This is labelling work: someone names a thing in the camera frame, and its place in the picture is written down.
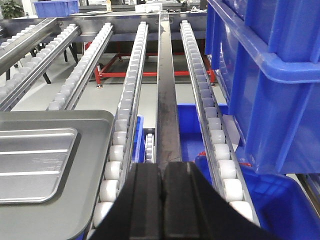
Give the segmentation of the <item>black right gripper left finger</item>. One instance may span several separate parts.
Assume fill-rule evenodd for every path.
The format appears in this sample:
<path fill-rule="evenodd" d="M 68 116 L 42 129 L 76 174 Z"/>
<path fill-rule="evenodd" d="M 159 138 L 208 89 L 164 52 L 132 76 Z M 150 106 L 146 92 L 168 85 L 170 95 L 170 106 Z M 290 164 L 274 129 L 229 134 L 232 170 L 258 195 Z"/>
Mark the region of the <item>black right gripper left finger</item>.
<path fill-rule="evenodd" d="M 160 240 L 162 184 L 154 163 L 134 163 L 92 240 Z"/>

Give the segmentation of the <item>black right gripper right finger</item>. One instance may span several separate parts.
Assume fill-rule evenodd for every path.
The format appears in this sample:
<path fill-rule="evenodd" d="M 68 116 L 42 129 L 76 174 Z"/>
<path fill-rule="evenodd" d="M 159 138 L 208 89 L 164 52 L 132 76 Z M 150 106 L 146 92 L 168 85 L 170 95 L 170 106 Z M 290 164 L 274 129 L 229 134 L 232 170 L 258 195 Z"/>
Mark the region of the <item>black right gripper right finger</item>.
<path fill-rule="evenodd" d="M 164 239 L 275 240 L 233 209 L 192 162 L 171 162 L 164 172 Z"/>

